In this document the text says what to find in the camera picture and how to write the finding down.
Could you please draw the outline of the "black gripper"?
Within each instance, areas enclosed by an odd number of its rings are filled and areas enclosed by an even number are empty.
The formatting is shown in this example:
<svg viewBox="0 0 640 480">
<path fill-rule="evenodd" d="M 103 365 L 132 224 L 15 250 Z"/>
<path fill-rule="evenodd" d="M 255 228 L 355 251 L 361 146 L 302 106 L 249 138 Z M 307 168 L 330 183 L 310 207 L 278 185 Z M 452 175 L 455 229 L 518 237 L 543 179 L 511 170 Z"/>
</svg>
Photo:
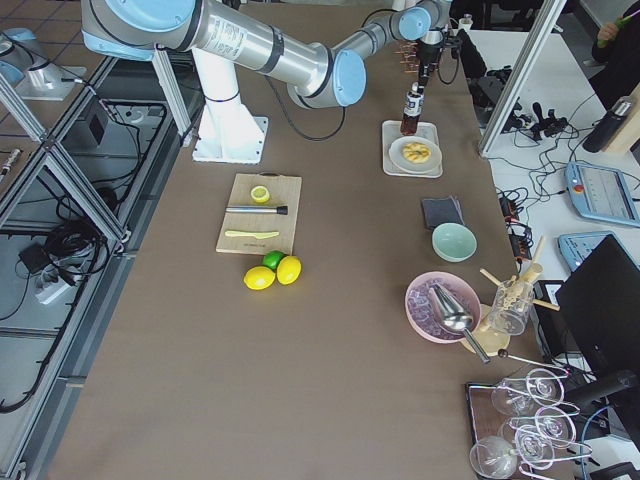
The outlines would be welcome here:
<svg viewBox="0 0 640 480">
<path fill-rule="evenodd" d="M 452 35 L 447 28 L 430 30 L 417 43 L 418 93 L 425 94 L 428 78 L 439 68 L 440 60 L 446 49 L 459 51 L 462 40 Z"/>
</svg>

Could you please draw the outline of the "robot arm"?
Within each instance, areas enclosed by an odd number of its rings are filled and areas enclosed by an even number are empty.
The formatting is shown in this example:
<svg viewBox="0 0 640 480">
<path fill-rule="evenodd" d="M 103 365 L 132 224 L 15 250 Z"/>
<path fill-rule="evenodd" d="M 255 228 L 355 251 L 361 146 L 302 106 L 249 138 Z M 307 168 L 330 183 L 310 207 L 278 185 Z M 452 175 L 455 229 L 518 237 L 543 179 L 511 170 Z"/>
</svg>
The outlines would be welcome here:
<svg viewBox="0 0 640 480">
<path fill-rule="evenodd" d="M 219 1 L 84 1 L 82 33 L 90 50 L 149 61 L 162 45 L 217 55 L 286 83 L 305 108 L 347 107 L 366 88 L 364 61 L 394 40 L 418 40 L 449 20 L 447 1 L 371 20 L 333 48 L 304 44 Z"/>
</svg>

